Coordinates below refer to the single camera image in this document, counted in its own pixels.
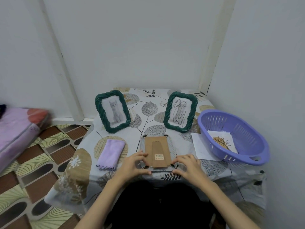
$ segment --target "twisted rope frame border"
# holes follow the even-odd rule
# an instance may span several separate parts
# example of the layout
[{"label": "twisted rope frame border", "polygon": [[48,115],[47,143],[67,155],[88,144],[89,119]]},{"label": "twisted rope frame border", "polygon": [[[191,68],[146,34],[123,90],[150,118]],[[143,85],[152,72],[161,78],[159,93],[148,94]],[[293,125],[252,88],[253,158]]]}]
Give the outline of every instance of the twisted rope frame border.
[{"label": "twisted rope frame border", "polygon": [[[189,99],[189,100],[192,101],[191,111],[190,111],[190,114],[188,115],[188,120],[187,120],[186,126],[184,128],[181,128],[179,126],[173,126],[173,125],[168,123],[168,120],[170,119],[170,111],[172,109],[173,100],[176,96],[180,97],[180,98]],[[166,107],[166,110],[165,110],[165,115],[164,115],[164,120],[163,120],[164,126],[166,128],[176,130],[178,132],[182,132],[182,133],[187,132],[192,127],[197,104],[198,104],[198,100],[197,100],[196,96],[194,96],[192,94],[185,94],[185,93],[182,93],[182,92],[173,92],[170,95],[170,97],[168,98],[167,107]]]},{"label": "twisted rope frame border", "polygon": [[[122,123],[120,124],[119,126],[115,127],[115,128],[112,128],[110,127],[110,122],[109,120],[107,119],[106,117],[106,112],[102,106],[102,100],[103,99],[106,99],[106,98],[109,98],[111,96],[118,96],[119,97],[119,100],[120,102],[122,103],[122,106],[123,106],[123,111],[124,111],[124,114],[126,115],[126,122],[125,123]],[[127,104],[125,102],[125,99],[124,99],[124,95],[118,91],[118,90],[113,90],[111,92],[106,92],[106,93],[103,93],[103,94],[98,94],[96,97],[95,97],[95,106],[96,106],[96,109],[99,113],[99,116],[102,120],[102,123],[105,127],[105,130],[109,133],[116,133],[117,131],[123,129],[123,128],[126,128],[130,125],[130,114],[129,114],[129,111],[128,111],[128,107],[127,107]]]}]

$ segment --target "basket handle hole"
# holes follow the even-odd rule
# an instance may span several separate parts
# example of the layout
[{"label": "basket handle hole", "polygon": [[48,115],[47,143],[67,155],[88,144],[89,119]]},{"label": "basket handle hole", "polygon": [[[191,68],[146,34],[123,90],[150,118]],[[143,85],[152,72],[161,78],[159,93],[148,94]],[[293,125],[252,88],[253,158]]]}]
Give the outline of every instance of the basket handle hole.
[{"label": "basket handle hole", "polygon": [[261,159],[261,157],[259,157],[259,156],[250,157],[250,158],[254,161],[259,161]]}]

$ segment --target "table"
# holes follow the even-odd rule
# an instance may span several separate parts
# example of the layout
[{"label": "table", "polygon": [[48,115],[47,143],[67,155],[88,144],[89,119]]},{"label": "table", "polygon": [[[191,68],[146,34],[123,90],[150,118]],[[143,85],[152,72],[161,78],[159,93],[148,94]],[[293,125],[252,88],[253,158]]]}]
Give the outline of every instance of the table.
[{"label": "table", "polygon": [[[126,142],[118,167],[126,156],[132,155],[139,149],[140,137],[147,133],[166,133],[171,137],[177,155],[196,156],[191,133],[200,133],[197,124],[199,113],[206,109],[214,109],[203,93],[196,90],[115,89],[124,94],[131,116],[129,127],[115,134],[108,133],[98,115],[65,172],[45,197],[48,204],[78,214],[87,212],[107,181],[115,174],[115,171],[99,170],[96,167],[97,159],[107,139],[120,139]],[[167,129],[163,124],[167,100],[174,91],[193,94],[198,99],[193,125],[187,133]],[[266,176],[261,167],[210,160],[201,160],[201,165],[209,178],[215,181],[244,212],[255,209],[258,215],[263,214],[266,208]],[[138,177],[138,179],[148,179],[156,186],[164,186],[172,182],[187,183],[182,177],[175,176],[171,172],[156,172],[151,177]],[[199,189],[193,188],[200,199],[207,200]]]}]

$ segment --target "person's left hand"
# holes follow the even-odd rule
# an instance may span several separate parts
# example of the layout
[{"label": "person's left hand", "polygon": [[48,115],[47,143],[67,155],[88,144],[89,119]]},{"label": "person's left hand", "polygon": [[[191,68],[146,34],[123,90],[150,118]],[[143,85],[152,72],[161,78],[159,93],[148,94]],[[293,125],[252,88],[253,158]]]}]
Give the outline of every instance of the person's left hand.
[{"label": "person's left hand", "polygon": [[148,153],[143,153],[142,150],[139,152],[132,154],[130,157],[125,158],[122,166],[117,170],[113,179],[117,179],[122,183],[126,183],[133,177],[136,177],[141,174],[151,174],[151,171],[148,169],[137,169],[135,166],[135,162],[143,161],[145,165],[147,165],[147,161],[145,157]]}]

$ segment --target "brown cardboard backing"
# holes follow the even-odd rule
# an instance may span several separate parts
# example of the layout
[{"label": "brown cardboard backing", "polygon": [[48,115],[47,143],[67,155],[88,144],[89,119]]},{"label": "brown cardboard backing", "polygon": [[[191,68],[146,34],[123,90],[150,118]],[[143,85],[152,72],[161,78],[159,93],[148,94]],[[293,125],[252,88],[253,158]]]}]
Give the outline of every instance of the brown cardboard backing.
[{"label": "brown cardboard backing", "polygon": [[[166,136],[146,136],[145,152],[148,166],[154,168],[170,166],[171,157]],[[164,160],[155,160],[155,154],[163,154]]]}]

